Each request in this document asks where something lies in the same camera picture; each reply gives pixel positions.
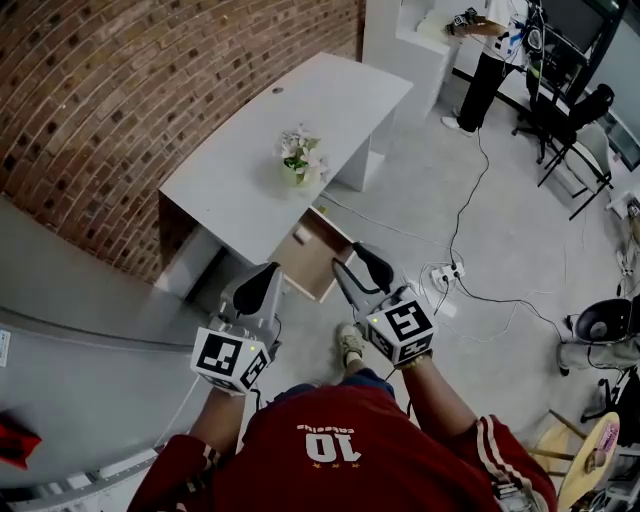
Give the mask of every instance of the power outlet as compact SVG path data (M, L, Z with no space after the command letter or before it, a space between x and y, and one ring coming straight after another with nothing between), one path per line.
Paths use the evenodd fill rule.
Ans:
M451 287L458 279L458 276L464 277L465 274L462 262L458 261L455 263L455 268L454 265L445 265L444 267L440 267L432 271L431 280L438 290L445 290L447 288L447 283L449 284L449 287Z

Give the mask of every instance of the white stripe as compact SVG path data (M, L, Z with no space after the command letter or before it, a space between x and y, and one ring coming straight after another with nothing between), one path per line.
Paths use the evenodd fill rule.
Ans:
M493 454L493 458L496 459L496 462L499 465L501 465L503 468L505 468L507 472L511 473L515 478L517 478L520 481L520 485L522 485L522 487L531 490L532 489L531 480L523 477L522 474L516 469L514 469L514 467L511 464L507 464L502 459L502 456L500 455L500 450L498 449L498 445L496 444L496 439L493 436L493 419L491 418L491 416L487 416L486 419L489 425L489 428L487 430L487 438L489 441L489 448L491 448L491 453Z
M491 462L489 457L487 456L486 449L484 447L484 423L482 422L483 418L478 420L478 437L476 439L478 446L478 456L480 457L480 461L484 464L484 467L487 471L498 479L500 482L509 481L506 475L499 471L498 468Z
M210 453L211 453L211 446L209 446L207 444L207 445L204 446L204 453L202 454L204 456L205 460L207 461L207 464L204 467L205 471L211 467L211 461L209 460L209 454Z

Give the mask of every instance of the shoe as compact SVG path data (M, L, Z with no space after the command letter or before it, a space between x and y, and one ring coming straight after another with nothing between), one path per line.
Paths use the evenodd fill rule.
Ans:
M336 329L336 339L340 344L343 363L349 352L355 352L362 357L365 341L355 325L347 323L340 324Z
M445 125L447 128L450 128L451 130L462 133L467 137L471 137L473 135L473 132L468 132L467 130L460 128L460 125L458 124L458 120L455 117L443 116L440 118L440 121L442 121L442 124Z

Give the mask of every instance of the monitor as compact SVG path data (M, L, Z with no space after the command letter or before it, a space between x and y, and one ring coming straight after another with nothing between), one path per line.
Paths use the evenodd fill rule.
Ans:
M603 29L605 19L585 0L547 0L542 6L548 24L586 52Z

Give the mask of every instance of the black cable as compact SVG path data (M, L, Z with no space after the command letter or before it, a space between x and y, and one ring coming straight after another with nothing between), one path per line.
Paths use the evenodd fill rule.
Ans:
M540 318L541 320L544 320L548 324L553 325L553 328L556 330L556 333L558 334L558 338L560 338L560 343L564 343L564 340L562 339L562 334L560 334L560 330L558 329L558 326L548 318L543 317L540 314L540 312L536 309L536 307L533 304L531 304L531 302L522 300L522 299L488 299L486 297L480 297L478 295L471 293L469 290L467 290L467 287L464 285L461 278L458 278L458 280L460 281L460 286L462 286L462 289L466 292L465 295L467 295L468 297L471 297L472 299L483 300L485 302L495 302L497 304L506 304L506 303L513 304L514 302L522 302L523 304L526 304L533 310L534 314L538 318Z
M280 333L282 333L282 321L280 320L280 317L278 315L275 315L275 319L278 321L278 334L276 335L276 341L278 341L278 339L280 338Z
M638 287L638 285L640 285L640 279L638 279L638 282L636 284L633 285L633 288L631 288L631 290L629 290L627 293L624 294L625 297L628 297L629 295L631 295L634 290Z
M256 412L257 412L262 408L260 405L260 400L262 400L262 393L258 388L253 388L251 392L256 394Z
M587 349L587 362L589 363L589 366L591 366L591 368L595 368L596 370L616 370L620 372L620 376L618 377L618 382L619 382L624 376L624 371L622 371L617 366L596 365L591 361L591 349L593 348L594 343L595 343L594 341L589 343L589 348Z
M438 305L436 306L436 309L433 312L433 316L436 316L438 314L438 311L440 311L440 307L444 303L444 300L447 298L447 295L449 295L449 281L447 280L446 283L447 283L447 290L444 292L444 295L442 296L442 299L440 299L440 302L438 302Z
M564 343L564 339L562 338L562 335L560 334L560 330L558 329L558 326L555 324L555 322L552 322L551 320L549 320L548 318L543 317L540 312L536 309L536 307L531 304L531 302L526 301L526 300L522 300L522 299L488 299L486 297L479 297L477 295L474 295L473 293L471 293L469 290L467 290L467 287L464 285L464 283L462 282L462 279L459 279L460 281L460 286L462 286L462 289L466 292L465 295L467 295L468 297L471 297L473 299L478 299L478 300L483 300L486 302L495 302L498 304L501 303L514 303L514 302L522 302L523 304L526 304L527 306L529 306L533 312L535 313L535 315L540 318L541 320L544 320L545 322L547 322L548 324L551 324L553 326L553 328L556 330L556 333L558 334L558 338L560 339L560 343ZM605 365L596 365L591 361L591 348L593 347L593 341L589 344L589 348L587 349L587 362L589 363L589 366L591 366L592 368L595 368L596 370L617 370L618 372L620 372L621 374L623 373L623 371L618 368L617 366L605 366Z
M478 186L480 185L480 182L482 181L482 178L487 173L487 171L489 170L489 167L491 165L491 162L489 161L489 157L484 152L484 149L482 149L482 140L480 139L480 128L478 128L478 147L480 148L480 151L482 151L482 154L484 155L484 158L487 161L487 166L484 168L484 171L482 171L480 173L480 176L478 177L478 181L476 181L475 186L471 190L471 194L469 194L469 199L467 199L467 202L458 211L458 215L456 216L456 229L453 232L453 237L451 237L451 243L449 244L449 256L451 257L451 264L452 265L455 264L455 261L453 259L453 242L455 241L456 236L458 235L458 230L460 229L460 215L462 215L462 212L465 210L465 208L467 206L469 206L469 203L471 202L471 198L473 197L473 194L475 194L476 190L478 189Z

